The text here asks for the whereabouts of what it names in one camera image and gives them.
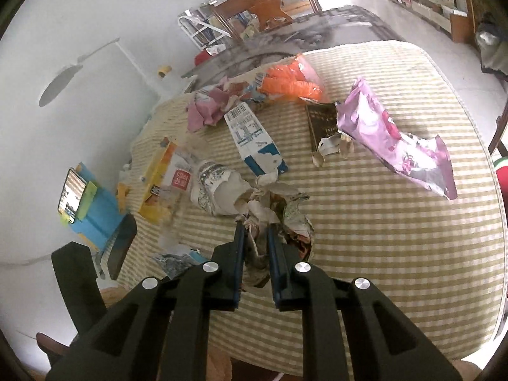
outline checkered tablecloth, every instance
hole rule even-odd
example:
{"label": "checkered tablecloth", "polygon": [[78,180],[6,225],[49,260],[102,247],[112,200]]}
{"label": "checkered tablecloth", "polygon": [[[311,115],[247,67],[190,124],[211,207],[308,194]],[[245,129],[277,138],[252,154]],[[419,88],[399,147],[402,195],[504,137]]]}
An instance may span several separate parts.
{"label": "checkered tablecloth", "polygon": [[[290,168],[283,181],[311,196],[302,205],[316,230],[311,262],[332,277],[371,279],[448,358],[474,352],[497,330],[505,303],[506,218],[491,160],[467,111],[427,54],[412,44],[341,45],[306,57],[332,99],[343,101],[355,78],[364,76],[401,131],[420,137],[439,133],[459,194],[448,201],[418,187],[361,147],[348,160],[332,156],[317,169],[305,110],[292,104],[266,107],[257,115]],[[251,80],[255,72],[237,80]],[[128,196],[133,212],[144,188],[139,176],[158,143],[185,131],[189,97],[160,105],[133,143]],[[212,159],[253,180],[224,121],[199,136],[212,146]],[[164,275],[150,259],[159,251],[158,227],[139,215],[136,220],[138,236],[118,278],[127,287]],[[211,255],[233,238],[235,223],[189,207],[174,229],[183,243]],[[236,312],[212,313],[209,339],[243,361],[302,372],[301,315],[277,312],[268,297],[244,293]]]}

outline pink plastic wrapper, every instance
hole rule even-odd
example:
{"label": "pink plastic wrapper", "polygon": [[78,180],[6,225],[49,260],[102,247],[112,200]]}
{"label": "pink plastic wrapper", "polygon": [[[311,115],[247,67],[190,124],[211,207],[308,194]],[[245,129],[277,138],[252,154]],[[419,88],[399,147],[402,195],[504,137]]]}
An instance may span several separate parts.
{"label": "pink plastic wrapper", "polygon": [[448,199],[457,198],[450,154],[437,135],[425,140],[400,132],[363,77],[343,104],[337,127],[368,148],[385,166]]}

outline orange plastic bag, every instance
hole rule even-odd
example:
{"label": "orange plastic bag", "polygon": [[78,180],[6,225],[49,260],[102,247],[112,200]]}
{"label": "orange plastic bag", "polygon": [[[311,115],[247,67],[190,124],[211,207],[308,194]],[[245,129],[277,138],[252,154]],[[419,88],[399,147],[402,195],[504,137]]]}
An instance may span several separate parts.
{"label": "orange plastic bag", "polygon": [[321,79],[299,54],[290,64],[278,64],[267,70],[258,89],[266,95],[286,95],[304,100],[326,102]]}

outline green sticky note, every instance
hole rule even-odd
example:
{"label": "green sticky note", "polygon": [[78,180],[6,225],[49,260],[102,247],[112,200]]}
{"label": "green sticky note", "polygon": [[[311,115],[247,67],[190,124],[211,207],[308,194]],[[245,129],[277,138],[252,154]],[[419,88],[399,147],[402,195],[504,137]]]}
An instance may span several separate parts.
{"label": "green sticky note", "polygon": [[90,206],[92,205],[93,198],[95,197],[97,190],[98,190],[97,186],[92,182],[88,182],[86,184],[83,196],[79,201],[78,210],[76,211],[76,217],[79,220],[83,220],[86,217],[88,209],[90,209]]}

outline barcode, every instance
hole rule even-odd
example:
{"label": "barcode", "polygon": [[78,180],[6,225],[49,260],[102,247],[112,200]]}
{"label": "barcode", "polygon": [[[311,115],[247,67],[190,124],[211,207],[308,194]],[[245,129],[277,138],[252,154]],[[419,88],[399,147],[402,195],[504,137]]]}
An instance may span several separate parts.
{"label": "barcode", "polygon": [[238,117],[242,113],[245,113],[247,110],[245,109],[245,105],[240,103],[238,106],[236,106],[233,110],[229,111],[228,113],[228,120],[231,121],[235,117]]}

